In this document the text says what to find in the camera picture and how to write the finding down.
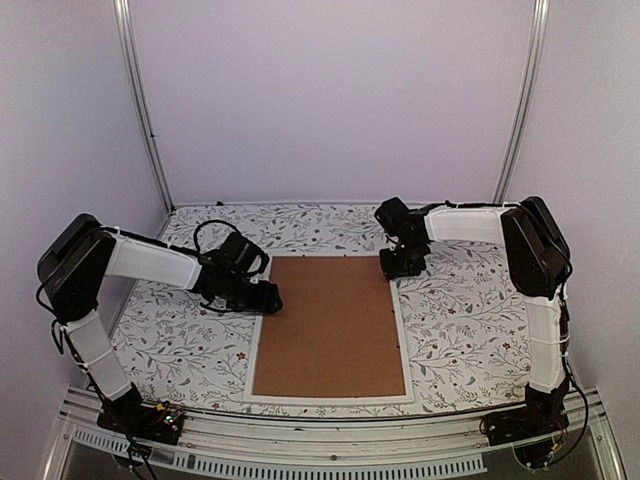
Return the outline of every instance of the cork board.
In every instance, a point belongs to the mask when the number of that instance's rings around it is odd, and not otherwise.
[[[412,401],[395,284],[382,276],[377,256],[272,262],[269,279],[278,285],[284,308],[256,324],[246,401]]]

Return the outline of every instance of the cable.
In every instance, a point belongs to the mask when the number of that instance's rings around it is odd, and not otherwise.
[[[567,458],[571,454],[571,452],[573,452],[577,448],[577,446],[580,444],[580,441],[582,440],[582,438],[584,437],[584,434],[587,431],[587,426],[589,425],[589,400],[587,400],[587,396],[584,394],[582,389],[578,386],[578,382],[576,381],[576,378],[573,375],[573,370],[570,368],[569,363],[567,362],[565,357],[562,357],[562,366],[564,367],[564,371],[567,374],[567,377],[569,377],[569,381],[571,382],[571,385],[573,385],[573,388],[575,388],[576,391],[580,394],[580,396],[582,397],[582,401],[584,402],[584,423],[582,424],[580,435],[578,435],[578,438],[576,439],[575,442],[573,442],[573,445],[571,445],[569,450],[567,450],[563,456],[552,460],[549,464],[547,464],[547,467],[556,465],[557,463],[560,463],[562,460]]]
[[[196,227],[196,229],[193,231],[193,244],[196,247],[196,252],[198,252],[198,254],[200,254],[201,252],[201,247],[200,247],[200,242],[198,241],[198,233],[200,233],[200,231],[206,227],[207,225],[212,225],[212,224],[220,224],[220,225],[226,225],[227,227],[229,227],[230,229],[232,229],[234,232],[236,232],[239,235],[242,235],[240,233],[240,230],[238,230],[238,227],[236,227],[235,225],[233,225],[232,223],[229,223],[225,220],[207,220],[206,222],[202,222],[200,225],[198,225]]]

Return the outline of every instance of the white frame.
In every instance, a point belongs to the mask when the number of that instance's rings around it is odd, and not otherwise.
[[[269,252],[271,258],[275,257],[377,257],[373,252],[351,252],[350,254],[328,254],[315,252]],[[271,262],[269,267],[263,274],[266,280],[271,273]],[[407,349],[407,339],[404,330],[404,322],[402,319],[402,311],[400,308],[400,299],[398,297],[398,286],[396,280],[389,282],[391,289],[391,299],[393,302],[393,311],[396,319],[396,333],[398,335],[398,345],[400,345],[400,360],[402,363],[402,377],[404,380],[405,394],[386,397],[275,397],[269,395],[254,395],[253,383],[256,374],[256,362],[258,359],[258,349],[260,348],[260,338],[262,335],[263,316],[256,316],[256,323],[253,328],[251,338],[251,348],[249,350],[249,364],[247,366],[247,374],[245,377],[244,391],[242,401],[246,403],[274,404],[283,406],[314,406],[314,407],[362,407],[362,406],[380,406],[380,405],[398,405],[414,402],[413,385],[411,383],[411,368],[409,365],[409,351]]]

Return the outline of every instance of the vent slot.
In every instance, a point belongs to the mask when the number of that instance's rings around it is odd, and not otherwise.
[[[113,434],[81,426],[76,427],[74,441],[120,456],[126,455],[129,446],[129,442]],[[221,460],[196,453],[175,452],[171,464],[155,462],[153,457],[150,463],[224,480],[423,480],[460,478],[487,471],[479,454],[406,465],[274,467],[252,462]]]

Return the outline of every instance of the floral pattern surface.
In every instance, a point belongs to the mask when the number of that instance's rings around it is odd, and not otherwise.
[[[389,246],[368,205],[230,205],[179,208],[163,240],[193,246],[203,221],[236,225],[270,255],[289,252],[377,255]],[[228,227],[200,234],[215,248]],[[415,401],[354,407],[292,407],[244,403],[255,317],[220,315],[197,295],[139,282],[113,345],[147,399],[241,413],[368,417],[460,412],[523,400],[529,353],[526,314],[495,245],[434,243],[427,271],[397,280]]]

